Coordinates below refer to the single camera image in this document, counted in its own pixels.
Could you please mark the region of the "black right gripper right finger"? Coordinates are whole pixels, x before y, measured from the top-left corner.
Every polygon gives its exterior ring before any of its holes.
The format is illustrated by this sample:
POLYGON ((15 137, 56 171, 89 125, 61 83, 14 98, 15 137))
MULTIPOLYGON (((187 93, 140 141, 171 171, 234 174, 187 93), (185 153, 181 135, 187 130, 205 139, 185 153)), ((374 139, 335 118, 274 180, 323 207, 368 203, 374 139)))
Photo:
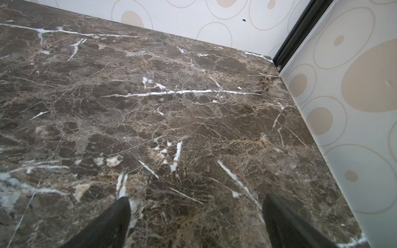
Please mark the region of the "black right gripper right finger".
POLYGON ((273 248, 336 248, 294 211, 283 198, 266 195, 263 218, 273 248))

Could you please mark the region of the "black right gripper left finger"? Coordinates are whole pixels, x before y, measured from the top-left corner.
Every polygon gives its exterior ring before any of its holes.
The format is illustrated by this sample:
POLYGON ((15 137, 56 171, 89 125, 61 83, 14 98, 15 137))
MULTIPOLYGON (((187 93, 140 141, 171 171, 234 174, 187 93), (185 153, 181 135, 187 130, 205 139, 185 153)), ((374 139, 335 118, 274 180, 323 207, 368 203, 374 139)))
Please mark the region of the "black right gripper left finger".
POLYGON ((131 219, 131 208, 123 196, 95 218, 62 248, 121 248, 131 219))

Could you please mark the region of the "black corner frame post right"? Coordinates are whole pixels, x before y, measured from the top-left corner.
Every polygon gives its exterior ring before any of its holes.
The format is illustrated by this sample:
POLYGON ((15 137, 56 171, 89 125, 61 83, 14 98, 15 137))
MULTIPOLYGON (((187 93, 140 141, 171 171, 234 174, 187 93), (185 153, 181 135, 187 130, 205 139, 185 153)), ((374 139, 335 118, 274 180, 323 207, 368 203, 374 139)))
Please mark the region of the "black corner frame post right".
POLYGON ((278 72, 283 70, 332 3, 333 0, 311 0, 309 2, 273 58, 278 72))

